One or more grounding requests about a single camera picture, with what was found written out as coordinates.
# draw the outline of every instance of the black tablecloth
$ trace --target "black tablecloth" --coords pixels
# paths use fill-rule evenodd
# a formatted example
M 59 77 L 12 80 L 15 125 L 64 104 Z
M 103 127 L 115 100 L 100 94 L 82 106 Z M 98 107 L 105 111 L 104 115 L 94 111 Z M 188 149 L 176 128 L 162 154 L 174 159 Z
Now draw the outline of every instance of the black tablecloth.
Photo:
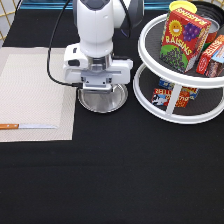
M 141 61 L 146 11 L 116 55 Z M 4 47 L 47 47 L 57 10 L 19 10 Z M 66 11 L 53 47 L 79 42 Z M 163 121 L 128 85 L 117 112 L 99 115 L 76 103 L 72 141 L 0 143 L 1 224 L 224 223 L 224 113 L 198 125 Z

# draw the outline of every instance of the silver bowl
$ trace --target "silver bowl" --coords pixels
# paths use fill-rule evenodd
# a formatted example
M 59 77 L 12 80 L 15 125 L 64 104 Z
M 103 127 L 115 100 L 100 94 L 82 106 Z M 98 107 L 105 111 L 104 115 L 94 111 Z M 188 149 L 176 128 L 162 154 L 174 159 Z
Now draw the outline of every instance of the silver bowl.
M 128 91 L 125 85 L 113 85 L 113 91 L 106 93 L 89 93 L 80 89 L 78 99 L 88 110 L 97 113 L 109 113 L 119 109 L 127 100 Z

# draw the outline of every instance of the snack box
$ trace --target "snack box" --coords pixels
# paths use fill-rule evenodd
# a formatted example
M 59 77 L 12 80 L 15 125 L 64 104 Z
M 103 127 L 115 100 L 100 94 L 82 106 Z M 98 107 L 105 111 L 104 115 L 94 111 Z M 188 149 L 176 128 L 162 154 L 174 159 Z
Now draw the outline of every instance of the snack box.
M 204 75 L 212 56 L 224 45 L 224 35 L 219 35 L 214 42 L 202 53 L 197 66 L 197 73 Z
M 168 106 L 172 90 L 154 89 L 152 96 L 152 104 L 157 106 Z M 190 94 L 186 91 L 181 91 L 179 99 L 176 102 L 176 107 L 186 107 L 189 101 Z
M 206 71 L 206 76 L 210 78 L 219 76 L 224 69 L 223 65 L 224 65 L 224 45 L 212 56 L 212 59 Z
M 166 89 L 173 90 L 174 85 L 175 85 L 174 83 L 171 83 L 165 79 L 160 78 L 160 80 L 159 80 L 159 86 L 164 87 Z M 194 100 L 198 95 L 199 89 L 183 86 L 181 91 L 189 92 L 190 99 Z
M 181 73 L 190 70 L 198 59 L 211 22 L 178 8 L 170 13 L 160 58 Z

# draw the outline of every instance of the knife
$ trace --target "knife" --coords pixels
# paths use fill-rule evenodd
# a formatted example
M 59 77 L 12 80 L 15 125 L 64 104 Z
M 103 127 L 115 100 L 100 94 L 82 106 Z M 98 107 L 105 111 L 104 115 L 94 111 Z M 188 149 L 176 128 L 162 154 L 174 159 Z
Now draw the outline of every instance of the knife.
M 0 130 L 7 129 L 54 129 L 53 125 L 46 124 L 0 124 Z

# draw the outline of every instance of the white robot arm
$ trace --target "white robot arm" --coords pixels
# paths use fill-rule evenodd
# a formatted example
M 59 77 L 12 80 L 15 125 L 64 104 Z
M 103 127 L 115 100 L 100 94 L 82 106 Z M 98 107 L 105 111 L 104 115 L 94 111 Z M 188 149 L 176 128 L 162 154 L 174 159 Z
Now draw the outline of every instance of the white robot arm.
M 132 27 L 144 14 L 143 0 L 125 0 Z M 120 0 L 74 0 L 74 21 L 80 43 L 69 45 L 64 55 L 65 80 L 83 83 L 86 91 L 111 91 L 112 84 L 128 84 L 131 60 L 113 60 L 115 28 L 127 29 L 128 20 Z

